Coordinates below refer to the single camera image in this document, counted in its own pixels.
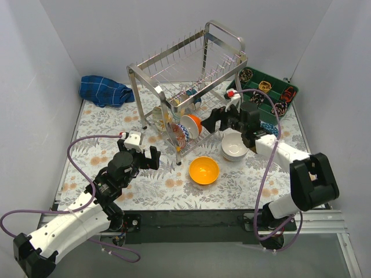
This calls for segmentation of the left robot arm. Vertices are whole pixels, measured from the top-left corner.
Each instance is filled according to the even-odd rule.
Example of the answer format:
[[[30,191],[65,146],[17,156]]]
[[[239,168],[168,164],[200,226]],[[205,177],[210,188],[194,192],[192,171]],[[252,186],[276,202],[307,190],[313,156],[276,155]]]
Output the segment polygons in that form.
[[[146,157],[137,134],[120,138],[119,151],[61,214],[30,234],[13,239],[14,258],[27,277],[48,277],[60,260],[95,234],[120,230],[123,211],[115,200],[140,170],[158,170],[161,153]]]

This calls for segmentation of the orange and white bowl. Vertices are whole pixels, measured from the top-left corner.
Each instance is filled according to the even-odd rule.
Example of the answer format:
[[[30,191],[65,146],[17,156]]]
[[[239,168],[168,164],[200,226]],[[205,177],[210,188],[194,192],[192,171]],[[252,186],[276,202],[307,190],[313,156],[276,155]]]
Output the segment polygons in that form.
[[[180,119],[180,124],[188,130],[192,140],[197,139],[201,134],[201,120],[195,115],[183,115]]]

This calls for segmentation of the yellow bowl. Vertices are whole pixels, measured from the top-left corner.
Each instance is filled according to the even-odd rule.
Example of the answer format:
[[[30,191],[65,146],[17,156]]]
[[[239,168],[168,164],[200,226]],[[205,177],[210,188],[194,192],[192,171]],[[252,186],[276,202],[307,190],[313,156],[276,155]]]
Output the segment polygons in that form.
[[[189,166],[191,179],[199,185],[214,183],[219,176],[219,166],[215,160],[207,156],[194,159]]]

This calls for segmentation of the blue zigzag patterned bowl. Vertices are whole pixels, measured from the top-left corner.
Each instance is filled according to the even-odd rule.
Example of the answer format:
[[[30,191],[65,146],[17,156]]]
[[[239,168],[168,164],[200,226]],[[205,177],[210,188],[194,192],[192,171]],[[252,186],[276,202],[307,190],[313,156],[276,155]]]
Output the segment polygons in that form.
[[[180,140],[180,141],[185,141],[185,142],[188,142],[189,139],[190,139],[190,134],[187,130],[187,128],[180,124],[180,123],[177,123],[176,124],[176,127],[178,128],[178,135],[177,135],[177,138]]]

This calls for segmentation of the white grey-rimmed bowl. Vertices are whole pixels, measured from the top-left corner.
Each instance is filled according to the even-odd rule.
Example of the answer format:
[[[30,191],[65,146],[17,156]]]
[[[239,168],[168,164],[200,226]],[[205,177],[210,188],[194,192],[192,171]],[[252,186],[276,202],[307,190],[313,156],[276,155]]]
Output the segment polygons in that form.
[[[221,150],[222,153],[230,156],[242,156],[246,155],[249,149],[244,145],[241,133],[233,132],[224,135],[221,142]]]

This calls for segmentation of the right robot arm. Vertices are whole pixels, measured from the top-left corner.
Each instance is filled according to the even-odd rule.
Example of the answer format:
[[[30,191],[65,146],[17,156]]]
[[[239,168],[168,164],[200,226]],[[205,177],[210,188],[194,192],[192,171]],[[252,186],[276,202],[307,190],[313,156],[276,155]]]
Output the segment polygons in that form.
[[[290,175],[290,193],[265,204],[257,215],[257,225],[269,230],[278,229],[291,215],[308,211],[339,197],[329,159],[322,153],[299,151],[261,126],[257,105],[244,102],[240,109],[234,104],[215,108],[201,125],[214,132],[216,123],[220,130],[231,128],[240,133],[245,147],[266,156]]]

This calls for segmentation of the plain white ribbed bowl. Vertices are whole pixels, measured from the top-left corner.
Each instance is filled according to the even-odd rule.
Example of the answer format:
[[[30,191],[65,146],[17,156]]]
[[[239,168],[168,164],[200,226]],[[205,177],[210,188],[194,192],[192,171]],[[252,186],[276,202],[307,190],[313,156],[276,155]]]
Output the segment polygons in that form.
[[[240,160],[244,159],[245,156],[246,156],[246,155],[242,155],[242,156],[230,156],[230,155],[228,155],[228,154],[226,154],[226,153],[223,153],[223,157],[224,157],[225,159],[227,159],[228,161],[231,161],[231,162],[237,162],[237,161],[240,161]]]

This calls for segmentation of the white bowl red diamond pattern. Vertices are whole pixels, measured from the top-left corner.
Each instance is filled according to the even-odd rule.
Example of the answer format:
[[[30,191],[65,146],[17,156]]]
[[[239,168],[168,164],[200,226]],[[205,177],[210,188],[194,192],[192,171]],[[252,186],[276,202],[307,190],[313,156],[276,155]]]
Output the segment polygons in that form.
[[[279,130],[272,124],[261,122],[260,126],[267,130],[269,133],[273,134],[275,137],[279,136]]]

